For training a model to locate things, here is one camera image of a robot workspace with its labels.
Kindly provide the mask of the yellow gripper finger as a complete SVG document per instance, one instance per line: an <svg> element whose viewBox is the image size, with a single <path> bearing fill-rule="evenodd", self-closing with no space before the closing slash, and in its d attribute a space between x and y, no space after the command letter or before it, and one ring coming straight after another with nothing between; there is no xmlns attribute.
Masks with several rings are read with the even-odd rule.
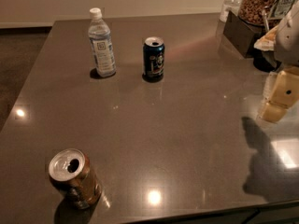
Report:
<svg viewBox="0 0 299 224"><path fill-rule="evenodd" d="M289 66L280 72L270 72L263 89L258 118L279 122L299 100L299 67Z"/></svg>

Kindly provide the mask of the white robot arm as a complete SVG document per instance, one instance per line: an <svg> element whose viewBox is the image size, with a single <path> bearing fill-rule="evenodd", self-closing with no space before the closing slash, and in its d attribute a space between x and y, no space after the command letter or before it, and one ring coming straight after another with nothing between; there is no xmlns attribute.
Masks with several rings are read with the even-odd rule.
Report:
<svg viewBox="0 0 299 224"><path fill-rule="evenodd" d="M266 35L258 39L254 48L273 51L281 62L279 72L271 72L263 90L263 103L258 118L270 123L279 122L299 100L299 1Z"/></svg>

